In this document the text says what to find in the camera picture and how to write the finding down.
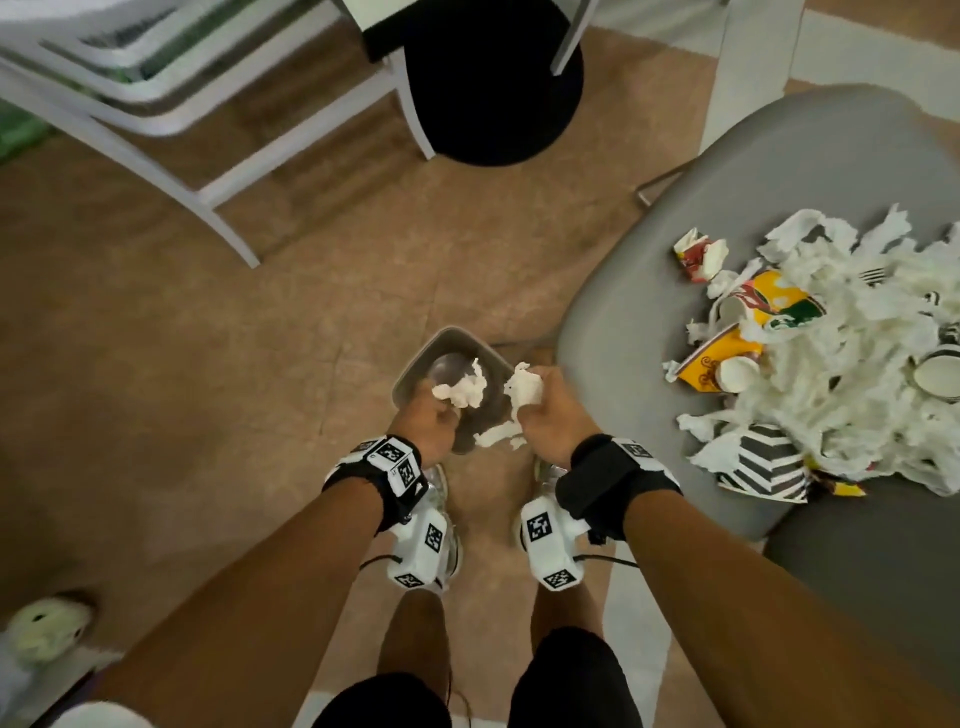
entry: hand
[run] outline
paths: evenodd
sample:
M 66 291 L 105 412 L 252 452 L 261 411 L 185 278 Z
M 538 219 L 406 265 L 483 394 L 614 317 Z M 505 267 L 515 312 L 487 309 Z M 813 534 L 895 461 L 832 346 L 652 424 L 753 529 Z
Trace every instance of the hand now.
M 423 469 L 436 465 L 450 452 L 460 421 L 459 413 L 449 402 L 433 396 L 433 386 L 430 379 L 419 381 L 414 396 L 396 413 L 387 430 L 417 446 Z
M 577 400 L 559 367 L 531 367 L 530 371 L 543 377 L 543 399 L 517 411 L 523 436 L 541 458 L 569 470 L 570 455 L 577 446 L 603 430 Z

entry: yellow paper cup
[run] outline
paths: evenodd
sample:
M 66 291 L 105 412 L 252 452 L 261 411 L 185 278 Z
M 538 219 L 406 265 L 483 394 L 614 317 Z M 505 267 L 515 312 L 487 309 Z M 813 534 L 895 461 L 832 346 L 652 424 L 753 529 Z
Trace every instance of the yellow paper cup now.
M 732 324 L 688 356 L 677 370 L 677 379 L 698 392 L 720 392 L 715 374 L 721 361 L 734 356 L 759 356 L 762 351 L 762 344 L 740 338 L 737 324 Z
M 827 311 L 810 294 L 784 282 L 780 271 L 763 271 L 733 291 L 720 303 L 724 324 L 752 318 L 764 328 L 796 328 Z

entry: black round table base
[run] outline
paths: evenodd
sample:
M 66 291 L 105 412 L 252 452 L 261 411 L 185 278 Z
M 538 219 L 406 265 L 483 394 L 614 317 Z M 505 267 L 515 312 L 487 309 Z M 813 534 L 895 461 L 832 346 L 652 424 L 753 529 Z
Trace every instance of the black round table base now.
M 562 75 L 550 73 L 566 17 L 551 0 L 458 5 L 406 46 L 427 138 L 438 154 L 483 167 L 539 154 L 564 132 L 584 87 L 580 48 Z

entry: gray chair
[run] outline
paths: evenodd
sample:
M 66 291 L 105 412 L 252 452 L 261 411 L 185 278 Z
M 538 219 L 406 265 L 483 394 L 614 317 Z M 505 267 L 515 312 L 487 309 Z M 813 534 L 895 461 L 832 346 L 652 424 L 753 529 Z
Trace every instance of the gray chair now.
M 643 443 L 711 518 L 761 539 L 790 506 L 724 491 L 685 459 L 699 446 L 677 429 L 676 416 L 720 404 L 663 380 L 661 362 L 689 352 L 683 323 L 705 314 L 703 288 L 684 281 L 670 248 L 696 226 L 727 238 L 728 265 L 737 267 L 802 207 L 865 230 L 892 203 L 909 211 L 922 241 L 960 219 L 960 165 L 908 99 L 865 85 L 783 98 L 685 165 L 597 267 L 566 313 L 558 362 L 602 427 Z M 960 628 L 950 613 L 960 592 L 960 499 L 889 480 L 863 502 L 825 498 L 797 507 L 768 554 L 960 692 Z M 848 547 L 825 546 L 827 535 Z M 876 548 L 852 547 L 858 538 Z M 916 599 L 898 584 L 908 573 Z M 934 604 L 940 615 L 930 614 Z

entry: person's left hand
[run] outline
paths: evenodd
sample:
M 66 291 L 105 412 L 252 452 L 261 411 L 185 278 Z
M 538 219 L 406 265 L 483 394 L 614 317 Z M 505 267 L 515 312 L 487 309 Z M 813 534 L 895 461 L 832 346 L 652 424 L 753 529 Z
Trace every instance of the person's left hand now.
M 387 433 L 410 440 L 420 450 L 423 469 L 439 463 L 453 448 L 460 415 L 449 402 L 433 396 L 434 383 L 421 379 L 414 396 L 396 413 Z

